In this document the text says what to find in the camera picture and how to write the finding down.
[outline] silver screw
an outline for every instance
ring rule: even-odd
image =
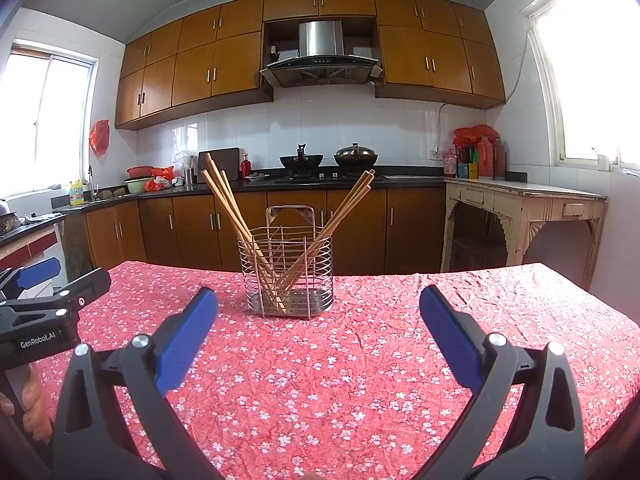
[[[131,340],[131,344],[136,348],[144,348],[149,344],[149,338],[144,334],[137,335]]]
[[[489,343],[494,346],[505,346],[507,344],[507,338],[505,338],[505,336],[503,336],[502,334],[494,332],[492,334],[489,334]]]
[[[88,351],[89,351],[89,345],[85,343],[80,343],[78,346],[76,346],[76,349],[74,350],[74,354],[86,355]]]
[[[564,348],[562,348],[562,345],[558,341],[551,341],[549,342],[549,351],[552,354],[562,355],[564,353]]]

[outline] wire basket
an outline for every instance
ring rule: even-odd
[[[273,226],[273,221],[285,210],[297,211],[307,224]],[[239,242],[249,308],[262,316],[307,319],[327,311],[334,301],[331,238],[320,240],[315,250],[309,250],[321,231],[316,227],[313,208],[268,207],[266,224],[251,230],[253,247]],[[271,277],[261,272],[266,264],[273,269]],[[287,280],[292,272],[295,279]]]

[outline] cabinet door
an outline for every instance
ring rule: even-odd
[[[448,0],[415,0],[420,10],[422,28],[431,32],[460,37],[453,3]]]
[[[444,187],[387,190],[386,274],[440,272]]]
[[[97,267],[111,269],[122,263],[116,209],[107,207],[86,214],[91,251]]]
[[[380,25],[383,75],[387,83],[433,85],[427,47],[421,28]]]
[[[204,9],[182,19],[178,52],[216,41],[220,6]]]
[[[437,32],[425,32],[424,37],[431,58],[433,85],[437,88],[471,93],[465,45],[462,40]]]
[[[172,106],[211,96],[215,46],[215,43],[197,46],[175,57]]]
[[[145,241],[140,227],[138,202],[118,204],[116,207],[122,259],[126,262],[146,262]]]
[[[465,50],[474,94],[504,101],[504,82],[495,49],[465,40]]]
[[[167,23],[151,33],[151,41],[146,50],[146,66],[178,52],[182,19]]]
[[[236,203],[242,213],[242,218],[249,229],[264,227],[264,210],[267,209],[267,194],[263,191],[236,193]],[[222,206],[216,201],[216,225],[218,227],[218,242],[220,244],[220,256],[222,257],[222,269],[228,272],[240,272],[240,253],[238,250],[238,237],[231,225]]]
[[[491,35],[483,10],[462,4],[453,4],[453,9],[456,11],[456,17],[458,18],[460,34],[465,40],[494,46],[494,37]]]
[[[375,16],[376,4],[373,0],[319,0],[320,16],[330,14],[357,14]]]
[[[142,38],[133,40],[125,47],[120,77],[133,74],[136,70],[145,67],[146,50],[148,49],[150,40],[151,33],[145,34]]]
[[[218,18],[217,39],[262,30],[262,1],[236,0],[222,5]]]
[[[422,28],[415,0],[376,0],[379,25]]]
[[[273,191],[267,193],[269,206],[272,205],[309,205],[314,209],[316,226],[326,224],[326,191],[313,189],[306,191]],[[274,226],[296,227],[309,223],[295,210],[283,211],[273,222]]]
[[[216,41],[211,95],[258,88],[260,32]]]
[[[120,80],[116,99],[116,126],[140,117],[142,78],[145,70],[138,70]]]
[[[264,0],[262,19],[281,20],[298,16],[317,16],[318,0]]]
[[[171,106],[174,69],[175,56],[168,57],[145,68],[145,76],[142,80],[141,117]]]
[[[213,195],[180,196],[172,200],[182,266],[222,270]]]
[[[170,198],[140,200],[140,225],[150,264],[180,267],[175,235],[174,208]]]
[[[346,190],[326,193],[329,217],[347,196]],[[332,236],[336,276],[379,276],[385,273],[386,190],[369,191],[340,222]]]

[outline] range hood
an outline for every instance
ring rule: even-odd
[[[298,33],[298,57],[260,70],[271,86],[364,84],[382,74],[377,59],[344,55],[340,21],[300,23]]]

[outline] bright window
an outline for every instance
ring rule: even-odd
[[[92,67],[56,54],[12,49],[0,80],[0,197],[82,178]]]
[[[524,10],[560,160],[640,164],[640,6],[537,0]]]

